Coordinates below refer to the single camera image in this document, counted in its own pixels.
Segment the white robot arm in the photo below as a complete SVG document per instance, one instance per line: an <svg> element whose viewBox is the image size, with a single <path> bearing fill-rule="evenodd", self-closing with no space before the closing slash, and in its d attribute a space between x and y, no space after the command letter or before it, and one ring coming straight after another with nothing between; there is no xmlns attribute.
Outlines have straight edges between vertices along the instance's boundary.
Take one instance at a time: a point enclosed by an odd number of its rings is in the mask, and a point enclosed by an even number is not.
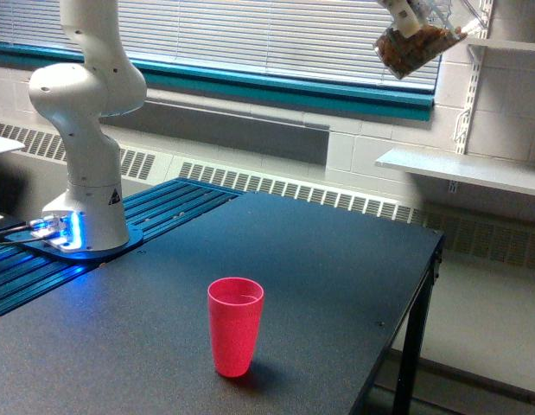
<svg viewBox="0 0 535 415"><path fill-rule="evenodd" d="M29 98L59 132L67 189L42 209L33 232L60 252L104 252L130 240L122 202L120 148L100 119L143 106L147 85L124 51L116 1L62 1L61 27L84 61L33 72Z"/></svg>

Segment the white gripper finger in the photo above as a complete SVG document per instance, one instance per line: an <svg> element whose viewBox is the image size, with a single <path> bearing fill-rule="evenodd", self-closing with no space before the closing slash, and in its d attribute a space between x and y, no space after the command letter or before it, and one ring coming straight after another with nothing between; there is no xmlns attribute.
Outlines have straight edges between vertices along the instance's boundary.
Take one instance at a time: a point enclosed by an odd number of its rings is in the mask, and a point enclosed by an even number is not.
<svg viewBox="0 0 535 415"><path fill-rule="evenodd" d="M420 30L417 16L406 0L378 0L378 4L390 12L402 36L413 36Z"/></svg>

